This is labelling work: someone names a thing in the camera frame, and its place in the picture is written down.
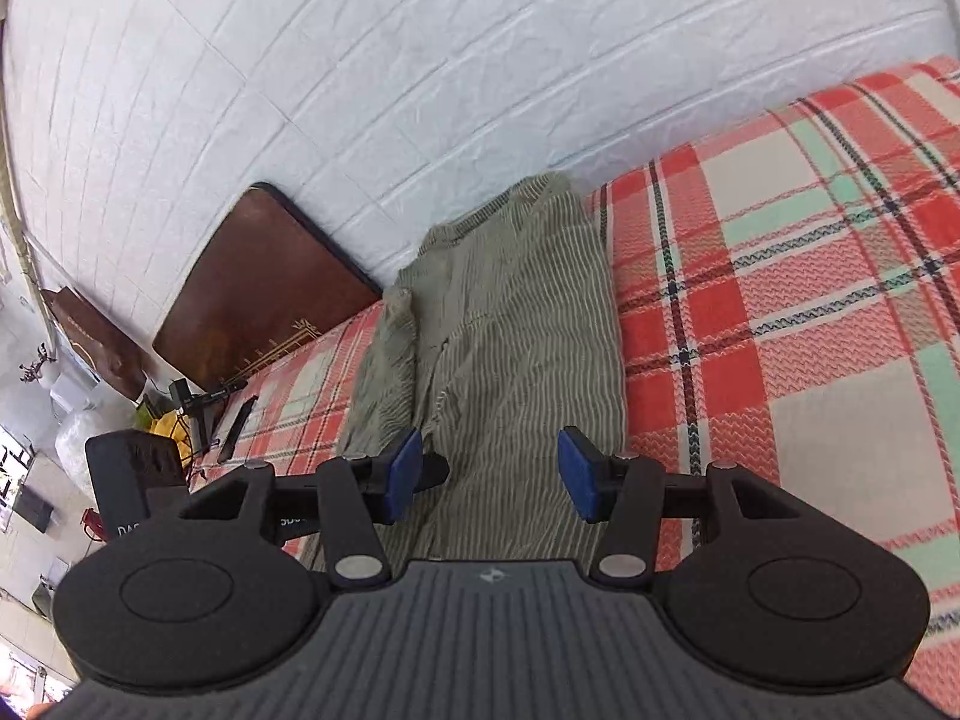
bed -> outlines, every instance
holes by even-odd
[[[584,198],[613,273],[630,450],[691,473],[735,460],[907,560],[932,603],[908,678],[954,714],[958,79],[944,57],[872,74]],[[254,376],[220,432],[253,394],[256,408],[229,463],[203,459],[206,480],[248,457],[277,474],[331,457],[379,312]],[[665,522],[659,567],[696,536]]]

folded garment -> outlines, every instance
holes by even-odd
[[[575,424],[619,451],[623,362],[610,267],[581,199],[558,173],[526,178],[434,227],[384,295],[339,451],[376,454],[413,424],[450,462],[380,535],[407,557],[592,555],[557,473]]]

plastic bag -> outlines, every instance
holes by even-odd
[[[86,465],[86,440],[133,426],[136,414],[133,403],[122,396],[114,397],[115,394],[109,388],[104,390],[101,385],[96,386],[90,394],[91,403],[66,415],[56,431],[56,456],[61,468],[80,492],[93,502],[97,498]]]

brown leather object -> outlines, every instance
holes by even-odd
[[[64,287],[42,290],[43,299],[70,340],[70,346],[109,386],[131,400],[140,397],[147,377],[137,346],[85,298]]]
[[[213,234],[154,339],[204,389],[246,378],[380,298],[282,192],[254,184]]]

brown wooden board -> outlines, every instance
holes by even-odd
[[[380,298],[280,190],[254,184],[213,234],[154,338],[205,389],[246,378]]]

